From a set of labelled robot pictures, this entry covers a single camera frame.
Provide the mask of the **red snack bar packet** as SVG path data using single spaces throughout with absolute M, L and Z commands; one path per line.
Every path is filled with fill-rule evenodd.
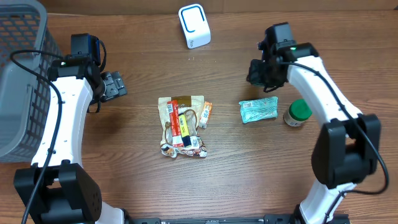
M 178 121 L 178 103 L 176 100 L 167 102 L 167 109 L 169 112 L 170 123 L 172 128 L 172 144 L 174 147 L 183 147 L 183 141 L 180 133 L 180 126 Z

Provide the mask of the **green lid jar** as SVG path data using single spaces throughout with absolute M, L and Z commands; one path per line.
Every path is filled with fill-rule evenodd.
M 311 117 L 312 111 L 304 99 L 295 100 L 285 111 L 283 119 L 292 127 L 303 125 Z

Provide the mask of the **yellow black marker pen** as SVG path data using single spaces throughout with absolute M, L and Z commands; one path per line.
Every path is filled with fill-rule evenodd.
M 180 123 L 180 132 L 183 141 L 184 147 L 190 147 L 192 145 L 190 140 L 190 134 L 188 130 L 187 120 L 183 113 L 178 115 L 179 123 Z

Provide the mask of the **beige snack pouch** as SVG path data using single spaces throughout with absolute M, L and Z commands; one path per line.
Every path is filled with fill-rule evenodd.
M 167 102 L 176 100 L 178 103 L 178 114 L 183 113 L 187 120 L 190 147 L 174 147 L 172 144 L 172 128 L 170 123 Z M 205 143 L 198 134 L 199 119 L 205 104 L 203 96 L 173 96 L 158 99 L 159 118 L 163 129 L 160 151 L 163 155 L 176 158 L 179 154 L 190 157 L 206 157 Z

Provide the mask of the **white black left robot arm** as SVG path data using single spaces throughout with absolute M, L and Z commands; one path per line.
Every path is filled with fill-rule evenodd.
M 16 170 L 14 187 L 25 205 L 22 222 L 132 223 L 128 212 L 103 201 L 82 166 L 81 145 L 90 105 L 127 90 L 119 72 L 106 72 L 90 56 L 58 57 L 47 70 L 51 99 L 44 134 L 28 169 Z

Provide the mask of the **orange tissue packet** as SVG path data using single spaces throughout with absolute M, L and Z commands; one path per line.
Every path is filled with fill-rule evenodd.
M 200 115 L 199 123 L 198 123 L 199 127 L 203 128 L 203 129 L 207 128 L 209 118 L 211 115 L 211 111 L 212 111 L 212 107 L 213 107 L 212 103 L 210 103 L 208 101 L 205 102 L 202 112 L 201 112 L 201 115 Z

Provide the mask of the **teal tissue packet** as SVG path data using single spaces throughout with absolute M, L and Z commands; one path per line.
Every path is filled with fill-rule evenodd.
M 243 123 L 250 123 L 262 119 L 271 119 L 278 116 L 278 97 L 272 96 L 258 100 L 240 101 L 240 113 Z

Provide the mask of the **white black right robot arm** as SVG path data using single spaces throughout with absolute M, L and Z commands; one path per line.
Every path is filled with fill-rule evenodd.
M 386 168 L 378 151 L 380 121 L 374 114 L 362 114 L 347 100 L 312 44 L 263 40 L 258 48 L 262 58 L 251 61 L 246 80 L 266 92 L 291 84 L 320 125 L 311 158 L 315 181 L 289 222 L 347 222 L 346 216 L 333 216 L 341 201 L 347 194 L 358 193 L 356 185 L 375 173 L 378 165 Z

